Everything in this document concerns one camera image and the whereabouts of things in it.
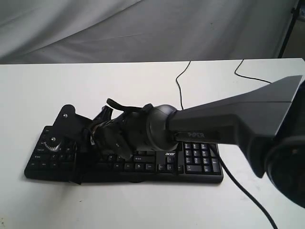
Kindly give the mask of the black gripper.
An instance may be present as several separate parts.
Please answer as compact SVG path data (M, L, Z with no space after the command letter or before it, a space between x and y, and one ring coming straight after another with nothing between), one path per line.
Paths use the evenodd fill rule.
M109 121L112 109L104 106L94 119L76 114L71 104L64 105L47 134L46 147L53 152L72 145L76 154L70 182L80 185L95 164L95 157L107 157L112 151L95 142L93 127Z

